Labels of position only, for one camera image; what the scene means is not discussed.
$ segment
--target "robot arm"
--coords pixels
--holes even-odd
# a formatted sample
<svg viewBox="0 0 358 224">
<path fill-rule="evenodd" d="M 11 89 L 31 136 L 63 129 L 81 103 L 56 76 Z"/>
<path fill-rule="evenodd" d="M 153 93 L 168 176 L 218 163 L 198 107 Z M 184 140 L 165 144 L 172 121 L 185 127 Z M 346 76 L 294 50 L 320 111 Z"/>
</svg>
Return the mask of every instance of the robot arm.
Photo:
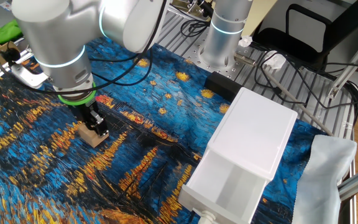
<svg viewBox="0 0 358 224">
<path fill-rule="evenodd" d="M 157 29 L 164 0 L 15 0 L 17 19 L 34 57 L 55 91 L 77 91 L 93 87 L 91 65 L 85 44 L 106 36 L 131 52 L 143 52 Z M 108 133 L 99 114 L 94 91 L 59 95 L 77 119 L 99 137 Z"/>
</svg>

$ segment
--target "green ring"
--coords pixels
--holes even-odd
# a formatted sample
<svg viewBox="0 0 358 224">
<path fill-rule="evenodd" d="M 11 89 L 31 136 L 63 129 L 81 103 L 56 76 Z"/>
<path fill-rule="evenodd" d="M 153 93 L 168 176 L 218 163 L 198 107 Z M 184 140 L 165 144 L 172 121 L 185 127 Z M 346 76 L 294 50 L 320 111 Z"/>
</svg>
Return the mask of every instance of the green ring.
<svg viewBox="0 0 358 224">
<path fill-rule="evenodd" d="M 96 95 L 96 90 L 92 91 L 92 93 L 86 97 L 85 99 L 83 100 L 80 100 L 80 101 L 69 101 L 69 100 L 66 100 L 64 99 L 62 96 L 60 95 L 57 95 L 57 97 L 59 97 L 60 101 L 63 102 L 64 104 L 67 104 L 69 106 L 80 106 L 80 105 L 83 105 L 91 100 L 93 100 L 94 96 Z"/>
</svg>

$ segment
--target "wooden block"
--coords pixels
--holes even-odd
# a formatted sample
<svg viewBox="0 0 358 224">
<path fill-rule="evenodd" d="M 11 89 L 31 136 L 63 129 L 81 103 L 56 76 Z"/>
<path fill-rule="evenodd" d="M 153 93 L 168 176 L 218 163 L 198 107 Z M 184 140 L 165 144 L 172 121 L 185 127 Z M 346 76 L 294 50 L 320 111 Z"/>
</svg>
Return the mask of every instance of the wooden block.
<svg viewBox="0 0 358 224">
<path fill-rule="evenodd" d="M 90 146 L 95 148 L 100 143 L 102 143 L 106 138 L 109 137 L 109 134 L 99 137 L 95 131 L 89 130 L 85 124 L 81 124 L 78 128 L 78 133 L 80 134 L 81 138 L 86 141 Z"/>
</svg>

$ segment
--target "white box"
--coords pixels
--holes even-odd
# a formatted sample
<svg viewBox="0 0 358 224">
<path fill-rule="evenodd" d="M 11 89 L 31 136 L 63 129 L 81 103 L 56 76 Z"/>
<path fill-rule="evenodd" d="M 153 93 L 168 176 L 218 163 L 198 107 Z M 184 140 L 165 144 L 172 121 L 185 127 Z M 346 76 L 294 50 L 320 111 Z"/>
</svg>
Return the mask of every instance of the white box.
<svg viewBox="0 0 358 224">
<path fill-rule="evenodd" d="M 241 88 L 179 202 L 216 223 L 251 223 L 265 186 L 274 178 L 298 114 Z"/>
</svg>

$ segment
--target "black chair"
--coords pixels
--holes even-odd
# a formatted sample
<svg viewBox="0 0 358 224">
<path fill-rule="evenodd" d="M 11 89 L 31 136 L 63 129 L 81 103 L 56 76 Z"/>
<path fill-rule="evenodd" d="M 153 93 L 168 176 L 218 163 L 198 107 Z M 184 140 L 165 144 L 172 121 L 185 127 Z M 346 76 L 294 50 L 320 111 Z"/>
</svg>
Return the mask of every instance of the black chair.
<svg viewBox="0 0 358 224">
<path fill-rule="evenodd" d="M 323 50 L 317 52 L 304 42 L 292 37 L 289 33 L 290 11 L 295 10 L 326 25 L 323 39 Z M 281 50 L 300 59 L 315 69 L 325 68 L 329 52 L 342 40 L 358 28 L 358 1 L 343 12 L 334 22 L 297 4 L 292 4 L 286 14 L 286 32 L 274 28 L 266 28 L 253 36 L 254 42 L 271 49 Z"/>
</svg>

